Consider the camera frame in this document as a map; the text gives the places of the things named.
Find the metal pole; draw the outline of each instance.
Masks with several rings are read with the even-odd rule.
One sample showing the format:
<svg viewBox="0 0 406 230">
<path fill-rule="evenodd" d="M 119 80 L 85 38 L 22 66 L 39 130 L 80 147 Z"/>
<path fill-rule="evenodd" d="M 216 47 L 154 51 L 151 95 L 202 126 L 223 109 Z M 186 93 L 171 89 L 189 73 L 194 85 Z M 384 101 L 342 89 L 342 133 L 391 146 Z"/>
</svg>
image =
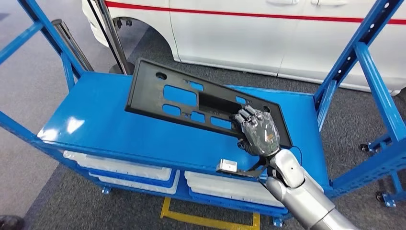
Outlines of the metal pole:
<svg viewBox="0 0 406 230">
<path fill-rule="evenodd" d="M 55 27 L 58 34 L 61 36 L 64 43 L 68 46 L 68 49 L 72 52 L 80 65 L 88 71 L 94 71 L 93 67 L 87 60 L 86 56 L 80 49 L 79 45 L 73 39 L 68 27 L 61 19 L 55 19 L 52 21 L 52 25 Z"/>
<path fill-rule="evenodd" d="M 110 16 L 110 13 L 107 9 L 106 3 L 104 0 L 97 0 L 96 1 L 97 8 L 99 8 L 99 12 L 101 14 L 101 18 L 106 25 L 107 30 L 107 38 L 110 40 L 110 44 L 112 44 L 112 52 L 118 57 L 118 67 L 122 70 L 123 74 L 132 74 L 134 72 L 134 65 L 127 61 L 125 57 L 125 53 L 123 51 L 123 47 L 121 46 L 120 39 L 118 38 L 117 31 L 115 30 L 113 20 Z M 110 72 L 115 72 L 115 66 L 110 69 Z"/>
</svg>

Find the cable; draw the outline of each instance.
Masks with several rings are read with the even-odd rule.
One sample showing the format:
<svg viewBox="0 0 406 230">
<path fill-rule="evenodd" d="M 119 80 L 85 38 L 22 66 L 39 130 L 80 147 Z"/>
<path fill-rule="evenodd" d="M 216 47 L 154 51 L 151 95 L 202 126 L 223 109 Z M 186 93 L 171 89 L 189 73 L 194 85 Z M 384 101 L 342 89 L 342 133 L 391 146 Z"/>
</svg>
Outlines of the cable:
<svg viewBox="0 0 406 230">
<path fill-rule="evenodd" d="M 114 52 L 113 46 L 112 46 L 112 44 L 111 44 L 109 38 L 107 37 L 106 31 L 105 31 L 105 29 L 104 29 L 104 27 L 103 27 L 103 24 L 102 24 L 102 22 L 100 21 L 99 17 L 97 16 L 96 10 L 94 9 L 93 4 L 91 3 L 90 0 L 88 0 L 88 4 L 89 4 L 89 6 L 90 6 L 91 11 L 92 11 L 93 14 L 94 14 L 94 17 L 95 17 L 96 20 L 97 20 L 97 24 L 99 24 L 99 27 L 100 27 L 101 31 L 103 32 L 103 35 L 104 35 L 104 37 L 105 37 L 106 40 L 107 40 L 107 43 L 109 44 L 109 48 L 110 48 L 110 50 L 112 51 L 112 54 L 113 54 L 113 56 L 114 56 L 115 61 L 117 62 L 118 68 L 120 68 L 121 72 L 124 73 L 123 69 L 121 68 L 120 61 L 118 60 L 118 57 L 117 57 L 117 55 L 116 55 L 115 52 Z"/>
<path fill-rule="evenodd" d="M 302 151 L 300 150 L 299 147 L 297 147 L 295 145 L 293 145 L 289 150 L 291 150 L 292 148 L 297 148 L 299 150 L 299 152 L 300 152 L 300 166 L 302 166 L 302 157 L 303 157 Z"/>
</svg>

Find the robot finger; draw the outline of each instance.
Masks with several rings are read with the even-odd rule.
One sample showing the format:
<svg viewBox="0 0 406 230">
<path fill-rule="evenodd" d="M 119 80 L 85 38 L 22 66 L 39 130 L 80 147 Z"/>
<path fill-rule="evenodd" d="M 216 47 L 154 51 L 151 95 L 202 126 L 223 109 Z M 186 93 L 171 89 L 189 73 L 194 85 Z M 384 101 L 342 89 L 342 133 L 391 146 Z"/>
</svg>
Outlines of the robot finger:
<svg viewBox="0 0 406 230">
<path fill-rule="evenodd" d="M 240 114 L 236 114 L 233 116 L 233 119 L 236 120 L 238 123 L 242 124 L 243 122 L 245 122 L 245 119 L 240 115 Z"/>
<path fill-rule="evenodd" d="M 254 114 L 257 112 L 257 110 L 254 109 L 254 108 L 252 108 L 251 105 L 246 105 L 246 106 L 244 107 L 244 110 L 246 110 L 247 112 L 249 112 L 251 115 L 254 115 Z"/>
<path fill-rule="evenodd" d="M 246 120 L 249 120 L 249 118 L 251 117 L 251 114 L 249 114 L 249 112 L 245 111 L 244 109 L 240 109 L 238 111 L 238 114 L 241 115 Z"/>
</svg>

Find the robotic arm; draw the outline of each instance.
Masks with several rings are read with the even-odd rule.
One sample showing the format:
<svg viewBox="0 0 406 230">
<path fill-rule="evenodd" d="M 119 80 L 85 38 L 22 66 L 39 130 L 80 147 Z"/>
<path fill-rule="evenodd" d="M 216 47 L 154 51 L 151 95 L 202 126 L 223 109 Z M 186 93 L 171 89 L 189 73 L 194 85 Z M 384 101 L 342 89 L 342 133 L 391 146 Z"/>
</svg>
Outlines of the robotic arm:
<svg viewBox="0 0 406 230">
<path fill-rule="evenodd" d="M 233 119 L 241 125 L 246 139 L 238 146 L 250 155 L 259 156 L 251 169 L 237 169 L 234 161 L 221 160 L 218 172 L 256 177 L 267 168 L 266 187 L 269 192 L 293 214 L 307 230 L 357 230 L 350 221 L 335 209 L 324 195 L 320 185 L 301 167 L 288 149 L 279 146 L 279 134 L 268 112 L 250 105 L 241 109 Z"/>
</svg>

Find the caster wheel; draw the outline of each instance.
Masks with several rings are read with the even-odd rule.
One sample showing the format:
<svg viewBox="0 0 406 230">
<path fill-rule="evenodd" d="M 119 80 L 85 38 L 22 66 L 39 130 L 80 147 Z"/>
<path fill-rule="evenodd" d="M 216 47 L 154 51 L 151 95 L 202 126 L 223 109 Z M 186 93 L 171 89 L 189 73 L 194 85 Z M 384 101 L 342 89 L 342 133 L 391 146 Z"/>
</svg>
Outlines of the caster wheel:
<svg viewBox="0 0 406 230">
<path fill-rule="evenodd" d="M 358 146 L 358 149 L 361 150 L 361 151 L 363 151 L 363 152 L 369 152 L 369 147 L 368 147 L 368 145 L 366 145 L 366 144 L 360 144 L 360 145 Z"/>
<path fill-rule="evenodd" d="M 376 199 L 377 199 L 379 202 L 384 202 L 382 192 L 376 192 L 375 195 L 376 195 Z"/>
</svg>

